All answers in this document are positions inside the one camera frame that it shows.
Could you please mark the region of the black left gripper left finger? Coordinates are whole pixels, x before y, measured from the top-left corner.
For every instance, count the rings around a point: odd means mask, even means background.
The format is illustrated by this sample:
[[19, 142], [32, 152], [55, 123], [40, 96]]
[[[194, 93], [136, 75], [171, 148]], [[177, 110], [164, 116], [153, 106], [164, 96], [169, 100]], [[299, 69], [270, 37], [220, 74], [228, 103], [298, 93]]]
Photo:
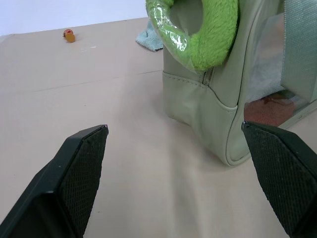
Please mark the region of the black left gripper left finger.
[[81, 238], [100, 185], [108, 127], [68, 137], [0, 225], [2, 238]]

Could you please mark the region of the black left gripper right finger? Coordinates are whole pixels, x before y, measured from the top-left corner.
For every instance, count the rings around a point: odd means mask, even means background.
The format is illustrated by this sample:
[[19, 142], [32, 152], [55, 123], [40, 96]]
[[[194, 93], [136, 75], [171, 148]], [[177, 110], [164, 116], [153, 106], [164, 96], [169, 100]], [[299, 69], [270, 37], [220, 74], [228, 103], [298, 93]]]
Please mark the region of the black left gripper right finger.
[[296, 134], [242, 123], [258, 181], [291, 238], [317, 236], [317, 155]]

